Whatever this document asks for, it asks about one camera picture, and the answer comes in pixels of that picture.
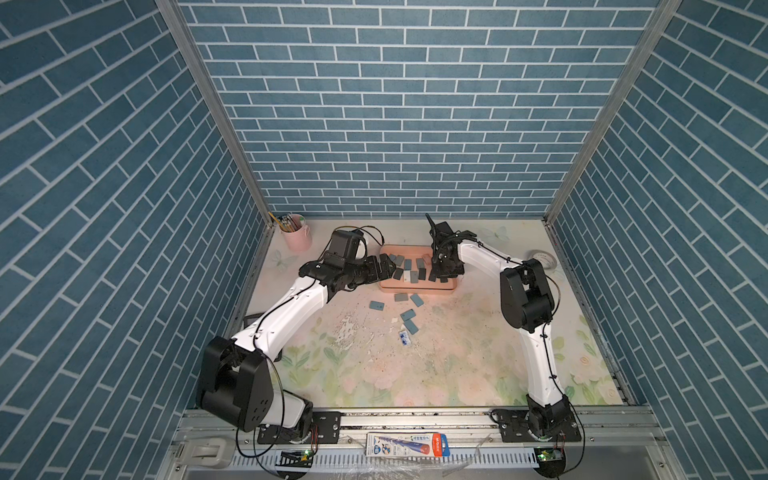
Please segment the pink storage tray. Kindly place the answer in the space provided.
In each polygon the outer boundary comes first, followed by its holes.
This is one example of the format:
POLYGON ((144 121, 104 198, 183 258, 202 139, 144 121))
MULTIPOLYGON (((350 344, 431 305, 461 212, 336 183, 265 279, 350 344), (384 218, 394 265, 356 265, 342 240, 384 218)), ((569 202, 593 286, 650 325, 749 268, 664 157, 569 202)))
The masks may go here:
POLYGON ((379 283, 383 292, 449 294, 458 286, 457 279, 440 280, 433 274, 429 246, 390 244, 381 252, 396 265, 393 277, 379 283))

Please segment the blue eraser with print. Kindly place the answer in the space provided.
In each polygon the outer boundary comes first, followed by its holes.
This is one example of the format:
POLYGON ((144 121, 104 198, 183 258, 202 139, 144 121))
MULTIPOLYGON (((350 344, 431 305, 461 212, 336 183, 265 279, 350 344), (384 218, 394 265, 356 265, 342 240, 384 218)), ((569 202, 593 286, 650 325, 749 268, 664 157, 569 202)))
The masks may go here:
POLYGON ((412 318, 414 318, 415 316, 416 316, 416 313, 414 312, 414 310, 413 310, 413 309, 409 309, 409 310, 407 310, 407 311, 403 312, 403 313, 400 315, 400 317, 401 317, 401 319, 402 319, 403 321, 408 321, 408 320, 411 320, 411 319, 412 319, 412 318))

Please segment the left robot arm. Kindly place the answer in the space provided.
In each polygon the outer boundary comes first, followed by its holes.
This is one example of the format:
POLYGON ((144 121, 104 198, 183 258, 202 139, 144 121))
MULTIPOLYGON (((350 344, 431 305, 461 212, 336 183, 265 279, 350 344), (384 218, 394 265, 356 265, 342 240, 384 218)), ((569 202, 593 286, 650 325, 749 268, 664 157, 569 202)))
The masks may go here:
POLYGON ((230 338, 214 337, 202 354, 196 402, 203 410, 252 432, 281 428, 293 441, 308 435, 312 404, 284 390, 272 374, 285 345, 339 292, 393 277, 395 262, 367 252, 359 229, 337 230, 319 259, 298 270, 290 289, 253 324, 230 338))

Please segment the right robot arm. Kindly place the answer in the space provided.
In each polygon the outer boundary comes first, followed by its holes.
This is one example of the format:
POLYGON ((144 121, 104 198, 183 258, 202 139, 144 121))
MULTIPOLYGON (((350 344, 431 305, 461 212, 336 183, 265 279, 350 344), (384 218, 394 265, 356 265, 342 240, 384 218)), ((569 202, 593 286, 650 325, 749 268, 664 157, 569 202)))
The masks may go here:
POLYGON ((492 250, 471 231, 455 231, 446 222, 427 219, 432 239, 432 272, 457 278, 467 265, 499 280, 500 310, 509 326, 521 335, 528 378, 528 421, 539 435, 562 424, 572 413, 551 359, 552 339, 546 327, 554 319, 558 296, 542 264, 518 260, 492 250))

